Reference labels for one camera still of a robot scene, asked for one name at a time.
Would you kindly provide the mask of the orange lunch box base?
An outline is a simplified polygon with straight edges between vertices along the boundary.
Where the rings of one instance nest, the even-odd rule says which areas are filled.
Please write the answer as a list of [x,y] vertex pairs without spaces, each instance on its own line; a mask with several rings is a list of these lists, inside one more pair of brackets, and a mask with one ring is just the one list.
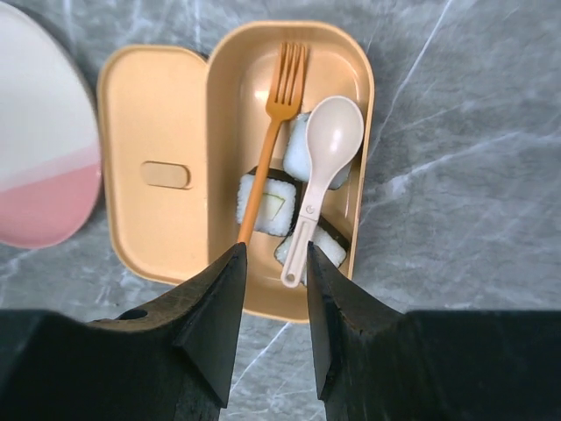
[[[360,206],[365,184],[373,120],[375,84],[366,53],[347,32],[318,21],[256,21],[229,32],[209,58],[206,81],[208,151],[209,259],[232,246],[238,236],[236,201],[239,178],[257,166],[269,117],[268,97],[281,42],[304,44],[308,66],[302,111],[325,97],[347,96],[363,113],[362,150],[355,156],[343,187],[330,191],[322,216],[350,241],[340,272],[352,278],[358,243]],[[273,257],[281,238],[254,233],[247,248],[248,275],[244,310],[255,316],[291,323],[309,322],[303,285],[285,288],[281,265]]]

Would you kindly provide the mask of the sushi roll green centre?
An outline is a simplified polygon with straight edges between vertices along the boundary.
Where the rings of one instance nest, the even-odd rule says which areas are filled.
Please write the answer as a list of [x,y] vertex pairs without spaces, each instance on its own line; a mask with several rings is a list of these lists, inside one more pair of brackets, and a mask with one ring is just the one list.
[[[257,167],[244,174],[238,185],[237,222],[241,225]],[[263,189],[254,231],[276,237],[288,236],[297,219],[296,207],[302,199],[302,183],[291,175],[270,168]]]

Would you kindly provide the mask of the orange lunch box lid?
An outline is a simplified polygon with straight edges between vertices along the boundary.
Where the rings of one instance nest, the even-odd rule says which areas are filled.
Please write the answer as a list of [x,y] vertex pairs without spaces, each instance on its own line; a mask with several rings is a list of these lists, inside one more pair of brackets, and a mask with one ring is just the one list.
[[186,48],[131,45],[98,79],[111,242],[156,282],[179,284],[209,264],[206,73]]

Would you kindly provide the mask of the orange plastic fork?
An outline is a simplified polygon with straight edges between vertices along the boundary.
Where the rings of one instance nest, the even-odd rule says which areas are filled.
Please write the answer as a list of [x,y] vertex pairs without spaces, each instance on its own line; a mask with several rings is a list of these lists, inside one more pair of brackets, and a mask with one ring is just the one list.
[[307,55],[308,48],[302,43],[283,42],[280,45],[266,101],[266,113],[271,121],[238,233],[238,243],[250,243],[281,125],[294,118],[301,109]]

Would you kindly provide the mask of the sushi roll white top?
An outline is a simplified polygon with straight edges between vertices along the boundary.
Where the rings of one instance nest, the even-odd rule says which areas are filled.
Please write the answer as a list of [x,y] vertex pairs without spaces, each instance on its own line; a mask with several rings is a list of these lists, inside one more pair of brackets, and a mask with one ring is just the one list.
[[282,163],[284,171],[300,182],[308,182],[310,176],[310,158],[306,144],[309,116],[310,112],[301,113],[291,123]]

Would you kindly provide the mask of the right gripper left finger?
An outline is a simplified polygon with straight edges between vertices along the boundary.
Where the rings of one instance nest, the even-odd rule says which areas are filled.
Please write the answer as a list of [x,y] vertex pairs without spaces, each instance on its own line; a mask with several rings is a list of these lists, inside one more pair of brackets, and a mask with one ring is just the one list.
[[115,319],[3,310],[2,419],[218,419],[229,401],[246,269],[238,243]]

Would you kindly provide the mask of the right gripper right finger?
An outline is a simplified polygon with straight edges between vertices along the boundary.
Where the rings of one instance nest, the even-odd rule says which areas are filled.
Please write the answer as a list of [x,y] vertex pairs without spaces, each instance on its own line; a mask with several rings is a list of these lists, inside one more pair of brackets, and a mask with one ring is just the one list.
[[557,420],[556,310],[401,313],[307,248],[316,393],[329,420]]

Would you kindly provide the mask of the beige plastic spoon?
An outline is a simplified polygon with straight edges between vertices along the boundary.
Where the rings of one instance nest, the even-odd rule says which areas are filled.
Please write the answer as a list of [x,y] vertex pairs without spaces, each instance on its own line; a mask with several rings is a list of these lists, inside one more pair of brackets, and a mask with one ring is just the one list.
[[337,173],[358,152],[364,132],[361,110],[346,96],[329,96],[311,112],[306,130],[309,182],[280,275],[284,286],[295,288],[300,284],[308,242],[321,216],[325,194]]

